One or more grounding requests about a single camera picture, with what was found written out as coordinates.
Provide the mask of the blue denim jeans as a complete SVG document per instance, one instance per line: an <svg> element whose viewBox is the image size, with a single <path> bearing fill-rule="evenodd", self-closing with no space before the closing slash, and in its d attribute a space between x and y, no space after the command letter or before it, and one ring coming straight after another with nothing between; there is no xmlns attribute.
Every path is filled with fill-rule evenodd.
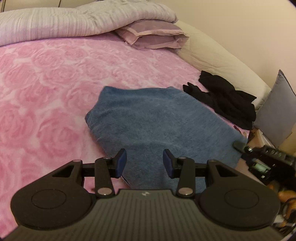
<svg viewBox="0 0 296 241"><path fill-rule="evenodd" d="M104 87L85 121L108 156L126 150L122 176L133 189L177 188L163 164L165 149L197 163L214 159L235 168L240 153L232 144L247 142L203 103L173 87Z"/></svg>

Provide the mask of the grey-blue square cushion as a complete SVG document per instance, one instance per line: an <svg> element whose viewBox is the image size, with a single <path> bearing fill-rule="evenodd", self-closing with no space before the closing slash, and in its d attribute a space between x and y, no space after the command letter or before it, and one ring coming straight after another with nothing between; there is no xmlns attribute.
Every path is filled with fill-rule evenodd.
<svg viewBox="0 0 296 241"><path fill-rule="evenodd" d="M281 70L266 101L256 113L253 125L276 147L292 133L295 125L295 92Z"/></svg>

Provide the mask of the black garment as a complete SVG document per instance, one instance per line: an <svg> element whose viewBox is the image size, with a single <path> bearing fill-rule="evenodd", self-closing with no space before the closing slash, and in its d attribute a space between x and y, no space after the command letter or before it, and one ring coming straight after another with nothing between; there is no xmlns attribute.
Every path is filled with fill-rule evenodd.
<svg viewBox="0 0 296 241"><path fill-rule="evenodd" d="M256 96L236 90L224 78L206 71L201 71L199 82L207 89L206 92L189 82L183 85L183 91L240 128L252 129L252 124L256 120L255 106L252 102Z"/></svg>

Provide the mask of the pink rose bed blanket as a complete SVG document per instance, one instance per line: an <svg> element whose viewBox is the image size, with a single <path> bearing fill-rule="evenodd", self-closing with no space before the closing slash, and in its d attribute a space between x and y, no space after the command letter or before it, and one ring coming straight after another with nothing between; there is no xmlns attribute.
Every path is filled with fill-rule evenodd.
<svg viewBox="0 0 296 241"><path fill-rule="evenodd" d="M2 46L1 237L16 228L10 202L19 189L104 155L85 116L105 86L181 89L199 75L170 50L137 50L114 33Z"/></svg>

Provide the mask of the mauve pillow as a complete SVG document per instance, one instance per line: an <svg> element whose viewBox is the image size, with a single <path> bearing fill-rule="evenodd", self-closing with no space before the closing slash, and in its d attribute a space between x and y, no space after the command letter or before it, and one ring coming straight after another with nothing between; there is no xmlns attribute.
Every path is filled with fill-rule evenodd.
<svg viewBox="0 0 296 241"><path fill-rule="evenodd" d="M135 49L180 49L189 37L173 23L161 20L139 20L115 30Z"/></svg>

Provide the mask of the grey striped quilt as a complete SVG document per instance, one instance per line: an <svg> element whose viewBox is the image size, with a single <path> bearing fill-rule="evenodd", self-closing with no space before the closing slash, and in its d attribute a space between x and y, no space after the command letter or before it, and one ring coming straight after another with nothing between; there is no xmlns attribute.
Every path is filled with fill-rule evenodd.
<svg viewBox="0 0 296 241"><path fill-rule="evenodd" d="M31 8L1 13L1 46L40 39L107 33L138 20L177 22L176 13L150 1L94 1L76 8Z"/></svg>

